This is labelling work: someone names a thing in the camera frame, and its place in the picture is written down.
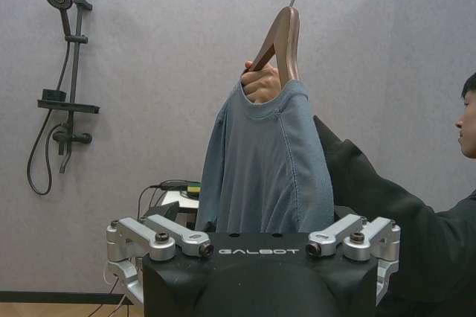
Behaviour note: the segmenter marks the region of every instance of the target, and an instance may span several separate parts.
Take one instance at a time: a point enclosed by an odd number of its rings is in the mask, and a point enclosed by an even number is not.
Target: baseboard
[[[122,295],[81,292],[0,291],[0,302],[40,304],[118,304]],[[123,304],[132,304],[128,298]]]

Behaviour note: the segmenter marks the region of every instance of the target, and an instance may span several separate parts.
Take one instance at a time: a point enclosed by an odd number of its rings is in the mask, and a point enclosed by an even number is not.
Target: shower shelf
[[[62,101],[52,100],[38,100],[38,107],[62,111],[87,112],[89,114],[97,114],[99,112],[99,106],[85,105],[84,103],[64,103]]]

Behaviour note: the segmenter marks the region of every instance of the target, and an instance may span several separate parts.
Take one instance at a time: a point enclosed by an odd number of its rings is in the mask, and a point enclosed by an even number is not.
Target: person
[[[269,64],[243,74],[241,83],[255,103],[272,100],[281,90],[279,72]],[[455,125],[463,155],[476,159],[476,74],[466,81],[462,98],[465,110]],[[476,316],[476,190],[452,209],[436,213],[379,176],[350,140],[339,139],[317,116],[314,122],[335,204],[369,221],[395,220],[401,228],[399,271],[390,277],[377,316]]]

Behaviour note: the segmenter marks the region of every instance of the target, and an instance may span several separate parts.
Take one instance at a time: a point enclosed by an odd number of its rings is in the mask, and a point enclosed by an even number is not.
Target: black jacket
[[[402,229],[399,271],[378,316],[476,316],[476,191],[449,211],[383,179],[351,141],[341,141],[314,117],[336,205]]]

